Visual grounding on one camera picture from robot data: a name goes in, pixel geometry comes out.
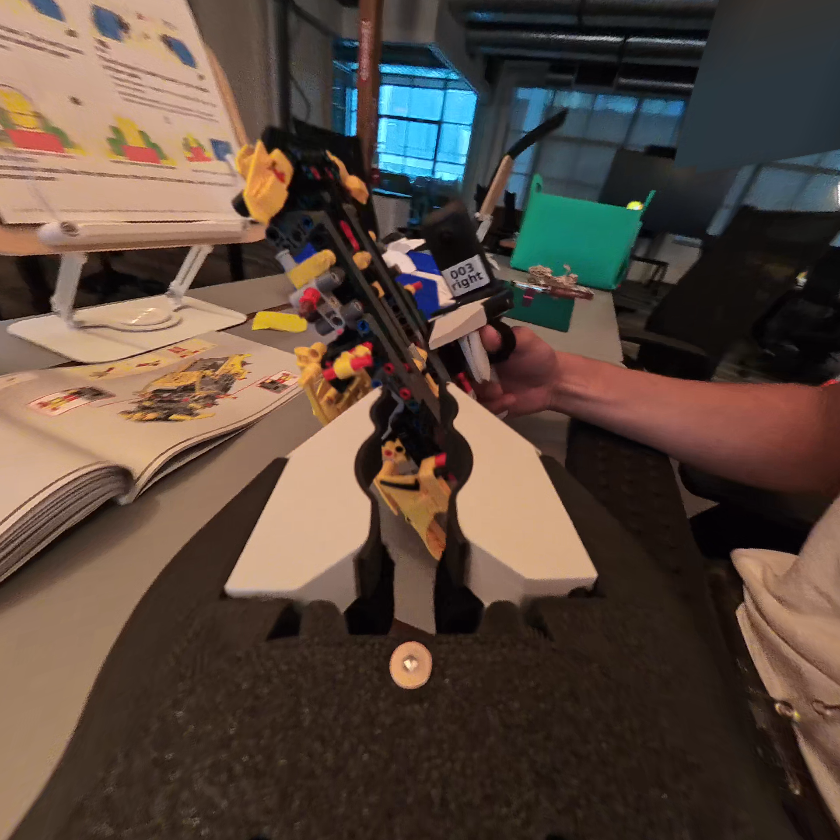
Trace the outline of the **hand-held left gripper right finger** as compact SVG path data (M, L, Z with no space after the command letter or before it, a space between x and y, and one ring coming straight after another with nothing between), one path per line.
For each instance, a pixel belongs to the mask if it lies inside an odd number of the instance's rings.
M438 589L480 604L591 591L598 573L551 480L557 463L454 384L440 411L455 487Z

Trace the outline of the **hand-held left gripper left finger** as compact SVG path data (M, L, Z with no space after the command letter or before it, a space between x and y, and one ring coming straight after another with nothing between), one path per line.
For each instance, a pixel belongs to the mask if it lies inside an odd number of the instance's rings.
M288 456L224 584L230 599L357 602L383 573L379 512L362 476L374 389Z

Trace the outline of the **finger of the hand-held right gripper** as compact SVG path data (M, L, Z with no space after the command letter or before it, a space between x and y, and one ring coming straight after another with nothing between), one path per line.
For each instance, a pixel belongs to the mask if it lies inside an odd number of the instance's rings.
M430 351L439 350L479 331L487 323L487 312L483 303L466 303L435 317L430 322L427 348Z

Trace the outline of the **yellow black brick car model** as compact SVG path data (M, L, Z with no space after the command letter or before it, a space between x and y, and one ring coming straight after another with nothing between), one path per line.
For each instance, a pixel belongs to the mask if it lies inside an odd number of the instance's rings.
M440 393L451 383L475 398L463 354L441 361L427 348L429 320L383 260L369 186L336 153L269 125L235 167L234 210L265 228L294 287L291 309L321 336L295 351L313 414L328 425L381 387L388 414L373 486L441 560L455 481L442 472Z

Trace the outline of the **person's right forearm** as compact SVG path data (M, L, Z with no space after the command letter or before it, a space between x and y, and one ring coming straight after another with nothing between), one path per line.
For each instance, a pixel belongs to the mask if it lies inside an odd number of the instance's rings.
M839 386L685 381L559 354L550 406L747 487L838 496Z

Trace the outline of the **grey desk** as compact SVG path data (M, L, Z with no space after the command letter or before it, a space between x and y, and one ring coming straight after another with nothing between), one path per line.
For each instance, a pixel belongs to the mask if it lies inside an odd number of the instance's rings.
M282 275L192 296L239 312L285 302ZM535 327L555 350L620 364L613 296L577 301L568 332ZM227 444L161 479L126 507L106 506L2 583L1 831L12 836L65 751L89 692L134 608L175 554L274 457L320 426L301 397ZM434 571L419 539L390 514L395 618L433 630Z

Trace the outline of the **person's right hand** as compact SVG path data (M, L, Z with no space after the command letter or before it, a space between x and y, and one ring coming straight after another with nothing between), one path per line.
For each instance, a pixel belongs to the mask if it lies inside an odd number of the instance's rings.
M560 410L559 357L529 328L515 327L516 347L495 365L496 379L475 385L477 400L496 415L521 417Z

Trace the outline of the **blue plastic bin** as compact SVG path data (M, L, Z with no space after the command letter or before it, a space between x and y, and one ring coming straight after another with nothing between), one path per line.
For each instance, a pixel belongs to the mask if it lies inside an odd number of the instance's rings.
M383 245L387 267L396 270L396 281L414 298L426 320L455 306L455 298L422 238L398 238Z

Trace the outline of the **green plastic bin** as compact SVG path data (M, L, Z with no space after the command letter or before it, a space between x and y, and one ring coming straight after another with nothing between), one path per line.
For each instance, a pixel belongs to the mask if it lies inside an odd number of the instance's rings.
M655 197L647 194L638 207L615 206L548 193L540 175L532 178L511 268L564 267L583 287L614 291L623 282L644 213Z

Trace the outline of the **open instruction booklet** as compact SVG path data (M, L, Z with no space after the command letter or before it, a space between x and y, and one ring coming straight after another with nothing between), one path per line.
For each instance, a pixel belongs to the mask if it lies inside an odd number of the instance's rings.
M129 360L1 380L1 581L110 502L300 393L294 353L212 332Z

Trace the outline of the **white wooden book stand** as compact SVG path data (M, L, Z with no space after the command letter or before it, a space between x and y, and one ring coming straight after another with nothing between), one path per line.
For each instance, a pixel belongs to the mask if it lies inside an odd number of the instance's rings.
M245 134L230 90L217 79L215 58L205 49L234 125L238 149L227 157L227 162L238 177L235 199L243 186L235 167L235 157ZM215 245L239 245L263 238L262 227L239 215L235 209L234 212L235 218L226 222L58 221L5 224L2 221L2 255L60 255L49 314L37 317L32 327L20 326L10 329L10 332L74 361L103 362L126 359L161 348L167 343L241 323L244 316L239 313L197 307L196 301L186 294ZM147 302L129 301L104 308L76 308L81 271L90 254L165 247L188 247L189 251L175 278L162 294Z

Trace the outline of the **black office chair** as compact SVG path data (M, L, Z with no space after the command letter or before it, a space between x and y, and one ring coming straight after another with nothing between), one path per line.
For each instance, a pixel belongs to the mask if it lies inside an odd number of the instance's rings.
M645 325L620 334L637 346L626 368L708 382L796 278L827 252L838 210L771 211L741 206L725 230L654 307Z

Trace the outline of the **person in beige shirt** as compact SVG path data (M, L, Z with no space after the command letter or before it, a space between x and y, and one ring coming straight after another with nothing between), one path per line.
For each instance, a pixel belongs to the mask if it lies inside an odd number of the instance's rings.
M738 624L767 693L793 712L802 756L839 820L839 499L797 554L736 549Z

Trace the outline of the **printed instruction sheet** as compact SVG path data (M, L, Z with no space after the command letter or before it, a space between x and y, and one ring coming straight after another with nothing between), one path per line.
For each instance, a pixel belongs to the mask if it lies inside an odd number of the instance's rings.
M188 2L1 2L5 224L226 222L237 149Z

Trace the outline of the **brown wooden post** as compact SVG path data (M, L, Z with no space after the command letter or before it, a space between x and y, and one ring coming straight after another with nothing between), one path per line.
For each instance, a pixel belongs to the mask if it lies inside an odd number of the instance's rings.
M379 132L380 64L383 45L384 6L384 1L360 1L358 8L356 136L360 142L367 180L373 186L379 180L376 156Z

